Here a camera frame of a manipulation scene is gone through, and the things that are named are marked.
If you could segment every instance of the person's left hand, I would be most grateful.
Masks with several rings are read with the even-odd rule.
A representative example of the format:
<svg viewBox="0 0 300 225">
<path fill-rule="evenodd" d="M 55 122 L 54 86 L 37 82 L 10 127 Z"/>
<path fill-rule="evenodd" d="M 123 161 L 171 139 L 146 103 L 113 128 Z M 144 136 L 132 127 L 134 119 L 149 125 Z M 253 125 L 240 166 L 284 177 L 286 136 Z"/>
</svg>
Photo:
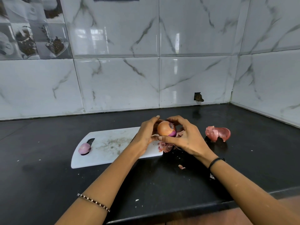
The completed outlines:
<svg viewBox="0 0 300 225">
<path fill-rule="evenodd" d="M 148 145 L 155 140 L 158 140 L 158 136 L 152 136 L 157 134 L 157 126 L 163 120 L 159 119 L 159 115 L 151 118 L 148 121 L 144 121 L 135 137 L 132 139 L 129 145 L 137 146 L 140 151 L 140 156 L 143 155 Z"/>
</svg>

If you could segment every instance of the black hair tie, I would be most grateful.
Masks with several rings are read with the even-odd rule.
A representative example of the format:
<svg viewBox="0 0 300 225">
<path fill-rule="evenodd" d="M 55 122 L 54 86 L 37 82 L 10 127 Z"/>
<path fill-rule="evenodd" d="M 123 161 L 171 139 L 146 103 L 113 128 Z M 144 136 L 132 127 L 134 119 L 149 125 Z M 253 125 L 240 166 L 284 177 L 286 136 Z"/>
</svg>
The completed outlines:
<svg viewBox="0 0 300 225">
<path fill-rule="evenodd" d="M 208 170 L 210 171 L 210 168 L 212 167 L 212 165 L 214 165 L 215 164 L 215 162 L 217 162 L 218 160 L 223 160 L 223 161 L 225 161 L 225 159 L 223 158 L 223 159 L 221 159 L 221 158 L 216 158 L 216 159 L 214 159 L 211 163 L 210 163 L 210 165 L 209 165 L 209 167 L 208 167 Z M 212 172 L 210 171 L 210 175 L 209 175 L 209 177 L 211 178 L 211 179 L 213 179 L 213 180 L 215 180 L 216 178 L 212 175 Z"/>
</svg>

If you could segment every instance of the countertop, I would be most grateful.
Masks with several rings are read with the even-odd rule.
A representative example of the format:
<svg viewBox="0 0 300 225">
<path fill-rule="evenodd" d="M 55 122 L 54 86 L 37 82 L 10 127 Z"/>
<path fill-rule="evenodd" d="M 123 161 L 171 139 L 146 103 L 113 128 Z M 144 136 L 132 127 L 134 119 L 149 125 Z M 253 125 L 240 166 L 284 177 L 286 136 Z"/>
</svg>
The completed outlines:
<svg viewBox="0 0 300 225">
<path fill-rule="evenodd" d="M 140 126 L 156 115 L 181 115 L 203 136 L 210 125 L 230 129 L 226 143 L 208 140 L 218 156 L 276 198 L 300 193 L 300 129 L 231 104 L 0 121 L 0 224 L 54 224 L 108 167 L 71 169 L 80 140 L 93 131 Z M 208 177 L 184 151 L 140 159 L 106 221 L 160 223 L 236 207 Z"/>
</svg>

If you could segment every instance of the tiled wall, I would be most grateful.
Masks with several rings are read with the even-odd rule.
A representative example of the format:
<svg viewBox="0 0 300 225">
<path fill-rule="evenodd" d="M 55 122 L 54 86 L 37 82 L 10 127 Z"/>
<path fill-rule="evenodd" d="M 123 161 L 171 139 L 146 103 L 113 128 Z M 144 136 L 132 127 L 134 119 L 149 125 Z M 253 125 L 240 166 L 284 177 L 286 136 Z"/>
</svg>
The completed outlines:
<svg viewBox="0 0 300 225">
<path fill-rule="evenodd" d="M 300 127 L 300 0 L 251 0 L 232 103 Z"/>
<path fill-rule="evenodd" d="M 0 119 L 229 102 L 249 2 L 1 0 Z"/>
</svg>

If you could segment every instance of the cutting board handle hole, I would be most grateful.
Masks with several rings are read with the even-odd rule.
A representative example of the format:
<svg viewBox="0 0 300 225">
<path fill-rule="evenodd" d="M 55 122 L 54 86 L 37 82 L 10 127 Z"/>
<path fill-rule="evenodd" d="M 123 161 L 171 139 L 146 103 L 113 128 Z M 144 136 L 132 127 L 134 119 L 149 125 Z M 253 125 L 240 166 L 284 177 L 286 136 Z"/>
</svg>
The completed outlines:
<svg viewBox="0 0 300 225">
<path fill-rule="evenodd" d="M 88 143 L 90 146 L 92 146 L 92 143 L 94 142 L 94 140 L 95 140 L 95 138 L 89 139 L 87 143 Z"/>
</svg>

